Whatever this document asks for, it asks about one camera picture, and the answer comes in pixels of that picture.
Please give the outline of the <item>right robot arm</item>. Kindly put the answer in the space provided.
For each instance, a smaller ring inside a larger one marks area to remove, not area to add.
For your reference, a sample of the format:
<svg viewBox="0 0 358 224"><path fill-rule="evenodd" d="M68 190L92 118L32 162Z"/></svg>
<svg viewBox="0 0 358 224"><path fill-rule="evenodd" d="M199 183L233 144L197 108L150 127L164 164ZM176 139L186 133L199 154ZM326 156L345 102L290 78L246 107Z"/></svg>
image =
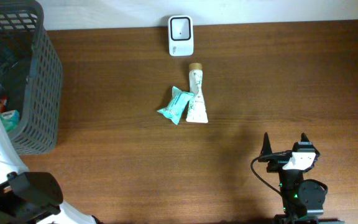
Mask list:
<svg viewBox="0 0 358 224"><path fill-rule="evenodd" d="M266 162L267 172L279 176L278 189L263 181L279 194L283 202L284 214L275 215L273 223L319 222L319 216L324 213L328 187L320 181L303 177L314 167L319 156L319 151L304 133L291 150L283 152L273 152L269 136L264 134L260 155L254 161Z"/></svg>

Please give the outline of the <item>orange red snack bar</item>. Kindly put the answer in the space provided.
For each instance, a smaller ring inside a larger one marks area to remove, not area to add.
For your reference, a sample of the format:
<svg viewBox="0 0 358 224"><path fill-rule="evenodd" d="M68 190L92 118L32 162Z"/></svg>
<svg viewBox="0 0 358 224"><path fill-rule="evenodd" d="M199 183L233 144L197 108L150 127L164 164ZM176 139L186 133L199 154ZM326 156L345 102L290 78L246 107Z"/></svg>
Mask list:
<svg viewBox="0 0 358 224"><path fill-rule="evenodd" d="M4 113L7 111L7 96L0 96L0 113Z"/></svg>

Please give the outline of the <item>teal tissue packet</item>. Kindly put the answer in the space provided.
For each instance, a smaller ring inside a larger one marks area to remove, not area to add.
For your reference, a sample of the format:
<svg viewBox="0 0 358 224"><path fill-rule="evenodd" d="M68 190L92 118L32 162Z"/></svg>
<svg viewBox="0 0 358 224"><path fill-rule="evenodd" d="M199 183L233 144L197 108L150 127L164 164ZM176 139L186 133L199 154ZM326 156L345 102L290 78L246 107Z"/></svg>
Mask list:
<svg viewBox="0 0 358 224"><path fill-rule="evenodd" d="M186 105L193 97L193 93L182 91L173 86L172 98L169 104L166 107L159 109L157 112L164 115L164 117L170 119L175 125L177 125L180 122L181 115Z"/></svg>

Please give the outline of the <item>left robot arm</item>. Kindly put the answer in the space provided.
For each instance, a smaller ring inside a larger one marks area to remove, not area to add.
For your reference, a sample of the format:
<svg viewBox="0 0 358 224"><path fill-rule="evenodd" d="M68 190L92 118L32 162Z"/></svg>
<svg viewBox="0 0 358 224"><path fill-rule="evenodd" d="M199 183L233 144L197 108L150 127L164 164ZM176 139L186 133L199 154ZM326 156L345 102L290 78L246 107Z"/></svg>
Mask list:
<svg viewBox="0 0 358 224"><path fill-rule="evenodd" d="M52 174L29 170L13 148L1 119L0 223L99 223L96 217L64 201Z"/></svg>

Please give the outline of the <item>white floral cream tube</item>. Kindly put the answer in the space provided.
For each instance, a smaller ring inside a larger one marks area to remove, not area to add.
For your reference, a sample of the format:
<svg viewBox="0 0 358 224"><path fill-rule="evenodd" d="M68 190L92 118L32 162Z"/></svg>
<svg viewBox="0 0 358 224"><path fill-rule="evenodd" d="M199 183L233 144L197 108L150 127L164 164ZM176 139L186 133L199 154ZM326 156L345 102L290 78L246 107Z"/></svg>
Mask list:
<svg viewBox="0 0 358 224"><path fill-rule="evenodd" d="M189 101L186 121L189 123L208 123L208 115L204 101L203 66L201 63L189 64L190 92L194 94Z"/></svg>

